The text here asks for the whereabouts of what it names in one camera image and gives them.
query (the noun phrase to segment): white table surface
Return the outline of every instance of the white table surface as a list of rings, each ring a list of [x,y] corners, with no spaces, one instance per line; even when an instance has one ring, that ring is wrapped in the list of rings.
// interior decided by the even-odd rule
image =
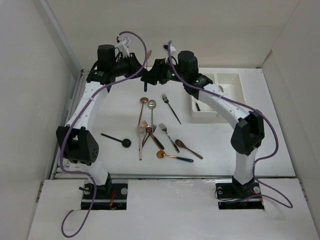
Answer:
[[[272,122],[279,137],[279,152],[272,159],[259,162],[256,167],[258,176],[295,176],[278,118],[261,69],[201,68],[202,73],[239,73],[244,98],[248,105],[262,111]],[[182,125],[178,123],[171,110],[161,99],[165,93]],[[192,158],[194,163],[173,158],[158,159],[158,148],[150,138],[143,148],[143,160],[139,161],[139,136],[136,133],[142,104],[141,97],[154,99],[157,103],[153,110],[154,123],[164,123],[171,138],[180,139],[187,147],[203,156],[195,157],[185,149],[176,153],[167,136],[159,126],[155,136],[170,155]],[[142,120],[151,124],[151,110],[145,105]],[[130,148],[103,137],[100,133],[132,141]],[[99,144],[99,156],[104,167],[111,174],[128,175],[183,175],[183,176],[232,176],[236,166],[236,152],[230,139],[233,129],[228,123],[214,123],[212,120],[191,118],[190,96],[182,84],[170,81],[165,85],[148,86],[143,91],[140,79],[114,85],[104,99],[96,116],[92,134]],[[258,150],[257,157],[273,152],[275,141],[265,123],[265,138]]]
[[[293,204],[289,209],[263,198],[265,210],[219,210],[212,179],[130,180],[126,210],[94,210],[74,240],[319,240],[297,179],[264,179]],[[79,209],[84,180],[46,180],[28,240],[62,240],[61,223]],[[284,201],[261,186],[261,192]],[[87,211],[71,213],[67,234]]]

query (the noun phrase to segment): spoon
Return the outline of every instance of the spoon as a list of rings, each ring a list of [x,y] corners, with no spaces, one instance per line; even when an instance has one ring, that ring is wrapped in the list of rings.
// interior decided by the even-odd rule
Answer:
[[[149,99],[148,99],[147,97],[142,97],[142,98],[140,98],[140,102],[142,103],[142,107],[141,107],[141,112],[140,112],[138,127],[140,126],[140,121],[141,121],[141,117],[142,117],[142,111],[144,110],[144,105],[145,105],[145,103],[147,103],[148,101],[149,101]]]
[[[151,126],[154,125],[154,109],[156,108],[156,106],[157,106],[157,103],[155,100],[150,100],[148,102],[148,108],[151,109]]]
[[[192,159],[189,159],[189,158],[180,157],[180,156],[167,155],[164,151],[158,151],[158,152],[156,153],[156,156],[157,156],[159,159],[163,159],[164,157],[170,157],[170,158],[174,158],[174,159],[179,159],[179,160],[182,160],[182,161],[186,161],[186,162],[189,162],[189,163],[193,163],[193,162],[194,162]]]
[[[121,144],[122,144],[122,147],[124,147],[124,148],[126,148],[126,149],[131,146],[131,141],[130,141],[128,138],[125,138],[125,139],[123,139],[123,140],[120,140],[120,139],[117,139],[117,138],[115,138],[115,137],[106,135],[106,134],[104,134],[104,133],[100,133],[100,135],[101,135],[101,136],[104,136],[104,137],[106,137],[106,138],[115,140],[115,141],[117,141],[117,142],[119,142],[119,143],[121,143]]]
[[[189,150],[191,153],[193,153],[194,155],[196,155],[198,158],[200,159],[204,159],[201,155],[199,155],[198,153],[192,151],[191,149],[187,148],[186,145],[179,139],[175,140],[175,144],[180,147],[180,148],[183,148],[183,149],[187,149]]]
[[[146,129],[143,126],[139,126],[136,131],[139,134],[139,159],[141,161],[142,160],[142,140],[146,133]]]

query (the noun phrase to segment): screw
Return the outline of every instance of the screw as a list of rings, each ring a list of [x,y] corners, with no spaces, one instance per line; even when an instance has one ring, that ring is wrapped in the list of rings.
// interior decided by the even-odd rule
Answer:
[[[128,189],[126,189],[125,187],[121,189],[122,195],[126,195],[127,193],[128,193]]]
[[[224,192],[223,192],[223,188],[220,187],[220,186],[216,189],[216,192],[217,192],[218,194],[223,194],[223,193],[224,193]]]
[[[258,187],[258,186],[255,186],[255,187],[253,188],[253,191],[254,191],[256,194],[261,193],[260,187]]]
[[[80,186],[80,187],[79,187],[79,190],[83,191],[83,194],[84,194],[84,195],[90,194],[90,191],[89,191],[89,188],[88,188],[88,187],[83,188],[83,187]]]

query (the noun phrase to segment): silver spoon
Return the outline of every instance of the silver spoon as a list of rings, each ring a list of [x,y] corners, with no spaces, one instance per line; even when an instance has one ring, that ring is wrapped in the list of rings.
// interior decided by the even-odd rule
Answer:
[[[137,133],[139,134],[139,159],[142,160],[142,140],[144,138],[146,129],[143,126],[139,126],[136,129]]]
[[[150,100],[150,101],[148,102],[148,108],[151,109],[151,126],[154,125],[154,109],[156,108],[156,106],[157,106],[157,103],[156,103],[155,100]]]

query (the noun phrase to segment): fork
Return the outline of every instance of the fork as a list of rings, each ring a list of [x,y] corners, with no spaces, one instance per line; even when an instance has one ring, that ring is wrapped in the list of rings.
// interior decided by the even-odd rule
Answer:
[[[162,96],[162,99],[163,99],[164,103],[169,105],[172,113],[174,114],[174,116],[176,117],[176,119],[177,119],[177,120],[179,121],[179,123],[181,124],[181,122],[180,122],[177,114],[175,113],[175,111],[174,111],[174,110],[172,109],[172,107],[170,106],[170,104],[169,104],[169,99],[167,98],[167,96],[166,96],[164,93],[163,93],[161,96]]]
[[[156,129],[157,129],[157,125],[153,125],[152,132],[154,133]],[[150,135],[148,133],[146,133],[145,137],[143,138],[143,141],[142,141],[142,148],[146,144],[149,137],[150,137]]]
[[[145,129],[147,130],[148,134],[152,137],[152,139],[154,140],[155,144],[158,146],[158,148],[160,150],[164,150],[165,147],[161,144],[161,142],[155,137],[155,135],[153,135],[153,133],[151,132],[152,128],[148,125],[147,121],[142,121],[141,125],[143,127],[145,127]]]
[[[174,149],[176,150],[177,153],[180,153],[177,145],[172,141],[171,137],[169,136],[168,134],[168,130],[167,130],[167,127],[163,124],[163,123],[160,123],[159,124],[159,127],[161,128],[162,131],[164,131],[166,133],[166,135],[168,136],[172,146],[174,147]]]

